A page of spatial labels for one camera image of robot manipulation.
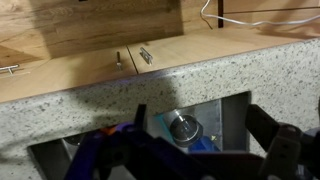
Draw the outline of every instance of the speckled stone surface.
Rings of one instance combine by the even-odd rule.
[[[40,179],[26,147],[244,91],[276,120],[319,126],[320,39],[0,104],[0,179]],[[251,151],[263,154],[255,141]]]

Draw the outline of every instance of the wooden wall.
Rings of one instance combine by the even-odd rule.
[[[208,28],[199,15],[205,2],[1,0],[0,67]],[[217,5],[208,11],[216,14]]]

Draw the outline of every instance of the wooden board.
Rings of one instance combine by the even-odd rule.
[[[119,51],[123,70],[116,66]],[[28,74],[0,78],[0,102],[136,75],[126,47],[56,58]]]
[[[224,13],[319,7],[319,0],[224,0]]]
[[[225,14],[226,18],[235,19],[243,22],[258,22],[258,21],[272,21],[272,22],[284,22],[295,21],[311,18],[320,15],[320,8],[313,9],[299,9],[299,10],[282,10],[282,11],[266,11],[266,12],[250,12],[250,13],[234,13]],[[320,33],[320,18],[309,22],[307,24],[299,25],[261,25],[256,27],[243,26],[234,23],[224,23],[224,27],[236,27],[236,28],[254,28],[264,31],[265,33],[282,32],[283,36],[290,36],[294,34],[302,35],[315,35]]]
[[[224,28],[148,41],[128,47],[138,72],[144,73],[309,38],[314,36],[295,34],[286,37],[277,33],[265,34],[258,30]],[[151,66],[141,57],[140,47],[144,47],[153,56]]]
[[[205,1],[1,0],[0,67],[208,28],[199,16]]]

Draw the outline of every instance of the white cable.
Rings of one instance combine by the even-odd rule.
[[[236,23],[236,24],[241,24],[241,25],[248,25],[248,26],[259,26],[261,24],[272,24],[272,25],[293,25],[293,24],[304,24],[313,20],[316,20],[318,18],[320,18],[320,15],[308,18],[308,19],[304,19],[304,20],[297,20],[297,21],[288,21],[288,22],[270,22],[270,21],[259,21],[259,22],[255,22],[255,23],[248,23],[248,22],[242,22],[242,21],[237,21],[234,19],[228,19],[228,18],[224,18],[224,17],[220,17],[220,16],[216,16],[216,15],[212,15],[212,14],[205,14],[204,10],[207,8],[207,6],[209,5],[211,0],[207,0],[207,3],[203,6],[203,8],[201,9],[201,15],[205,16],[205,17],[210,17],[210,18],[217,18],[217,19],[222,19],[224,21],[228,21],[228,22],[232,22],[232,23]]]

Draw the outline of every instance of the plywood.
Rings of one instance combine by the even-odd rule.
[[[121,55],[122,71],[116,66],[117,51]],[[43,63],[30,73],[17,73],[19,74],[19,71],[15,72],[14,76],[0,78],[0,102],[137,74],[126,47],[56,58]]]
[[[224,0],[224,13],[319,7],[319,0]]]
[[[282,11],[266,11],[266,12],[250,12],[250,13],[234,13],[225,14],[226,18],[235,19],[244,22],[258,22],[258,21],[272,21],[272,22],[284,22],[284,21],[295,21],[311,18],[320,15],[320,8],[313,9],[299,9],[299,10],[282,10]],[[265,33],[282,32],[283,36],[290,34],[308,34],[318,35],[320,18],[309,22],[307,24],[299,25],[261,25],[257,27],[243,26],[234,23],[224,22],[224,27],[235,27],[235,28],[253,28],[264,31]]]
[[[284,36],[275,32],[265,34],[255,29],[223,28],[129,45],[129,50],[138,72],[144,73],[314,37],[307,34]],[[144,47],[153,56],[151,66],[141,57],[140,47]]]
[[[1,0],[0,66],[208,28],[205,0]],[[216,3],[209,12],[216,13]],[[210,23],[216,27],[216,20]]]

